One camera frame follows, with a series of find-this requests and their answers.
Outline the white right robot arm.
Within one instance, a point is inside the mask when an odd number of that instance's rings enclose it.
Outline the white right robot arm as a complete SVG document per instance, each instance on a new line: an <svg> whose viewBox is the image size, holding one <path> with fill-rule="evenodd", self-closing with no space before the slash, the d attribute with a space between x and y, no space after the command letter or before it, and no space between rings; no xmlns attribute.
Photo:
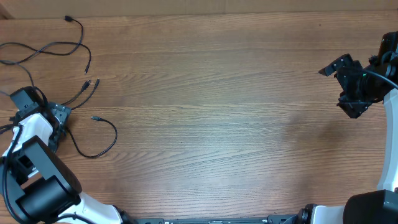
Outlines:
<svg viewBox="0 0 398 224"><path fill-rule="evenodd" d="M360 117L372 104L382 102L386 112L384 164L377 189L354 195L342 206L308 204L284 223L397 223L397 33L383 35L379 53L362 67L344 54L322 68L342 87L340 107L350 118Z"/></svg>

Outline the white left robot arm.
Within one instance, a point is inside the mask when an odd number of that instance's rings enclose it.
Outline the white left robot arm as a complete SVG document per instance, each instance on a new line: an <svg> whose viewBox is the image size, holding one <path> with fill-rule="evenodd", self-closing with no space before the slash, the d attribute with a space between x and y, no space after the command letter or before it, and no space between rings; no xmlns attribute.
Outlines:
<svg viewBox="0 0 398 224"><path fill-rule="evenodd" d="M10 94L17 113L14 133L1 156L1 195L18 223L135 223L127 212L82 191L56 155L70 109L49 102L37 87Z"/></svg>

